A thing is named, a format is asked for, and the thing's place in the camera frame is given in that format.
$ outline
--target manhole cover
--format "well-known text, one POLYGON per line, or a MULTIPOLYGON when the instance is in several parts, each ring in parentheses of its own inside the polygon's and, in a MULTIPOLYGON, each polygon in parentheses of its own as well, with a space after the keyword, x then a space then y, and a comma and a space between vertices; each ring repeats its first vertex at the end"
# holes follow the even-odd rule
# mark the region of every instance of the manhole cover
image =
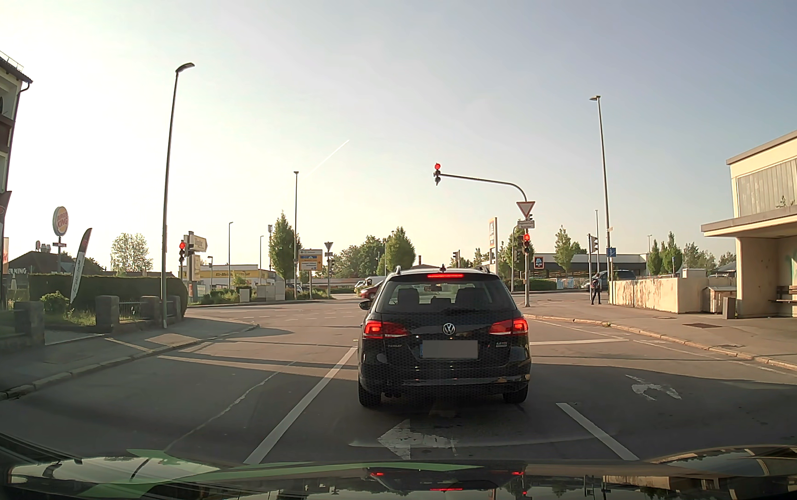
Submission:
POLYGON ((695 328, 719 328, 719 325, 708 325, 707 323, 683 323, 686 326, 694 326, 695 328))

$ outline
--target sidewalk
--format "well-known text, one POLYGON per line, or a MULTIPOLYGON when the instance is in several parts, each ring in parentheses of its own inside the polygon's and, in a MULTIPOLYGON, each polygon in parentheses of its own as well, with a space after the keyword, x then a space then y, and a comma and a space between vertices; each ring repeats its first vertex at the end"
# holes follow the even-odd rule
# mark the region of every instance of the sidewalk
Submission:
POLYGON ((213 319, 190 319, 167 330, 144 330, 121 335, 99 335, 78 342, 59 342, 0 355, 0 392, 31 385, 46 377, 87 371, 87 367, 115 365, 178 345, 216 335, 239 332, 252 325, 213 319))
POLYGON ((589 295, 553 294, 532 298, 530 308, 520 309, 529 317, 609 323, 634 333, 797 371, 797 318, 722 319, 718 314, 673 314, 608 305, 606 296, 602 295, 602 305, 590 305, 589 295))

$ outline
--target red car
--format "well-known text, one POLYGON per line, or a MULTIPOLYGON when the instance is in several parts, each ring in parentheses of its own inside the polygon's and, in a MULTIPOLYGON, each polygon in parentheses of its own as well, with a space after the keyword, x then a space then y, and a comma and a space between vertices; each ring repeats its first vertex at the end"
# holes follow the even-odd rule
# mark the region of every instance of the red car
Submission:
POLYGON ((380 285, 374 285, 373 287, 368 287, 359 292, 359 297, 365 299, 366 301, 370 301, 374 299, 374 296, 377 295, 377 290, 380 289, 380 285))

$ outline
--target person walking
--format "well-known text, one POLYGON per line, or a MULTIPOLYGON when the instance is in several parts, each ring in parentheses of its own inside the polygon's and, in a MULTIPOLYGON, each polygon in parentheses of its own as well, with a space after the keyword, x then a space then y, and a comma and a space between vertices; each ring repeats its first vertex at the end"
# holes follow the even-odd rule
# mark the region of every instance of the person walking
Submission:
POLYGON ((602 305, 602 280, 599 279, 599 275, 594 276, 590 282, 590 305, 593 305, 593 301, 597 299, 599 305, 602 305))

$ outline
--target tail light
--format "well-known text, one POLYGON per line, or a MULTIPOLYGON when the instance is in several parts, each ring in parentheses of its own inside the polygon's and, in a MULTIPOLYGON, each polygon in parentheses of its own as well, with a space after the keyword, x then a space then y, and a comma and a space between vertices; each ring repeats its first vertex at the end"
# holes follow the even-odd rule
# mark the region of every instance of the tail light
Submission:
POLYGON ((525 318, 498 321, 491 325, 488 333, 494 335, 528 335, 528 321, 525 318))
POLYGON ((371 319, 365 323, 365 333, 362 338, 366 339, 383 339, 395 338, 411 335, 403 325, 398 323, 390 323, 389 321, 380 321, 379 319, 371 319))

